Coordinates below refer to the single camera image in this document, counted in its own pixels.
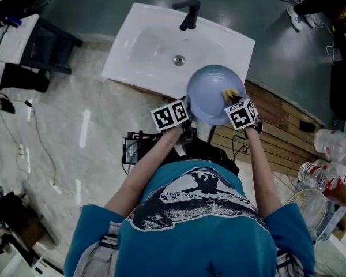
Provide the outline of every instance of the sink drain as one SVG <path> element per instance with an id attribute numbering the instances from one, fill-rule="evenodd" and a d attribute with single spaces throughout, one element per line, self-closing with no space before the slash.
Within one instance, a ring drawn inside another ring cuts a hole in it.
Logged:
<path id="1" fill-rule="evenodd" d="M 176 66 L 180 67 L 186 63 L 186 59 L 181 55 L 176 55 L 175 57 L 173 57 L 173 63 Z"/>

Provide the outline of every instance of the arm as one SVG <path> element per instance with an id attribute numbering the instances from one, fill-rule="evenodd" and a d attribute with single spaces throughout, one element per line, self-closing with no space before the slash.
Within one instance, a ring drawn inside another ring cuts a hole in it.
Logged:
<path id="1" fill-rule="evenodd" d="M 104 208 L 126 218 L 137 206 L 141 194 L 182 134 L 177 126 L 167 131 L 156 145 L 132 168 L 122 186 Z"/>
<path id="2" fill-rule="evenodd" d="M 256 203 L 260 215 L 265 218 L 281 208 L 282 204 L 278 199 L 272 171 L 257 131 L 251 127 L 245 131 L 250 142 Z"/>

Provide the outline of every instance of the black faucet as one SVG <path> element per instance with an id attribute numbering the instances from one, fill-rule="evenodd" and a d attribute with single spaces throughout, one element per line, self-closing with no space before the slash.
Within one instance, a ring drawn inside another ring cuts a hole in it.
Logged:
<path id="1" fill-rule="evenodd" d="M 194 29 L 196 28 L 196 20 L 198 16 L 198 10 L 200 9 L 200 0 L 187 0 L 180 3 L 174 3 L 172 4 L 172 8 L 177 10 L 184 7 L 189 7 L 189 13 L 183 20 L 182 24 L 180 25 L 179 29 L 181 31 L 185 31 L 188 29 Z"/>

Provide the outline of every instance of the sneaker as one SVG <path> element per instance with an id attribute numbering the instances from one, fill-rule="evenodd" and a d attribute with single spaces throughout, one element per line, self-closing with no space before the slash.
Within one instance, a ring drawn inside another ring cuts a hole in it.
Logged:
<path id="1" fill-rule="evenodd" d="M 287 8 L 287 12 L 288 15 L 291 18 L 291 22 L 292 25 L 294 25 L 294 27 L 298 30 L 301 31 L 302 30 L 302 26 L 301 26 L 301 19 L 300 16 L 294 11 L 293 7 L 289 7 Z"/>
<path id="2" fill-rule="evenodd" d="M 314 23 L 314 20 L 313 20 L 313 17 L 311 16 L 311 14 L 306 14 L 306 15 L 305 15 L 305 18 L 306 18 L 307 23 L 308 23 L 312 28 L 315 28 L 315 23 Z"/>

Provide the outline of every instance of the tile floor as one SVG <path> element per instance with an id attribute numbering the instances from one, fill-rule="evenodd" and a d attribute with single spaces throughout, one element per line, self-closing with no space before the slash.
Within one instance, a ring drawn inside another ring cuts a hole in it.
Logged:
<path id="1" fill-rule="evenodd" d="M 71 60 L 73 74 L 54 74 L 46 93 L 14 88 L 2 91 L 12 100 L 33 99 L 40 135 L 54 159 L 57 173 L 54 188 L 54 168 L 39 143 L 35 119 L 31 116 L 28 121 L 27 106 L 15 102 L 15 115 L 5 112 L 0 115 L 0 185 L 5 192 L 28 193 L 55 241 L 52 249 L 42 244 L 36 244 L 35 249 L 59 268 L 63 266 L 81 207 L 104 205 L 125 179 L 121 168 L 122 138 L 127 131 L 156 132 L 150 111 L 164 104 L 162 98 L 102 78 L 101 71 L 111 44 L 108 41 L 85 43 L 75 50 Z M 81 148 L 85 110 L 89 110 L 91 116 L 85 147 Z M 208 138 L 209 131 L 210 126 L 199 124 L 202 139 Z M 17 164 L 24 170 L 28 169 L 28 164 L 26 159 L 17 156 L 17 144 L 29 149 L 29 179 L 24 171 L 18 170 Z M 238 166 L 244 191 L 255 203 L 251 165 L 238 162 Z M 293 187 L 287 176 L 277 176 L 279 179 L 274 178 L 277 191 L 285 204 L 293 194 Z M 80 203 L 77 202 L 76 180 L 81 182 Z M 291 178 L 291 181 L 295 183 L 297 179 Z M 346 260 L 336 248 L 328 242 L 323 246 L 321 263 L 332 258 L 328 257 L 330 252 L 333 259 L 339 260 L 338 267 L 346 270 Z"/>

